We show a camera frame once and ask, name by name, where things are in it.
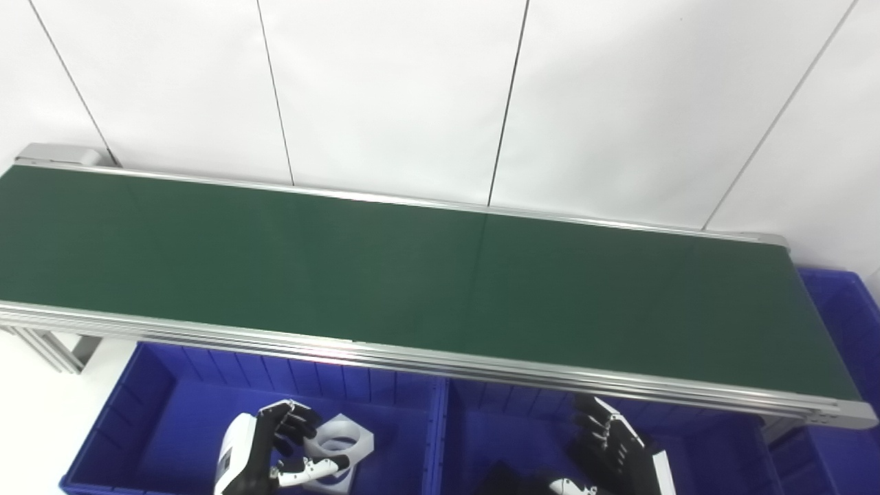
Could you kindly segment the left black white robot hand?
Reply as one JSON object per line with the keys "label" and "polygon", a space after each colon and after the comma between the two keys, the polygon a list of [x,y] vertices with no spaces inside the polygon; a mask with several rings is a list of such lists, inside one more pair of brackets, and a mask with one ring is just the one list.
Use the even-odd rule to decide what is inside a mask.
{"label": "left black white robot hand", "polygon": [[294,456],[317,435],[321,417],[285,399],[230,422],[218,454],[214,494],[274,494],[351,468],[348,455]]}

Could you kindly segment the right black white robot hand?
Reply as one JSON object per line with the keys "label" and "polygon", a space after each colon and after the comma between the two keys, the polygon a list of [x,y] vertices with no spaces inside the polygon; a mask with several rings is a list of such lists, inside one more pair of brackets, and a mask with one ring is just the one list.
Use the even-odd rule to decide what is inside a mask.
{"label": "right black white robot hand", "polygon": [[594,395],[574,397],[580,432],[568,455],[585,480],[547,475],[550,494],[676,494],[666,449],[641,434],[608,402]]}

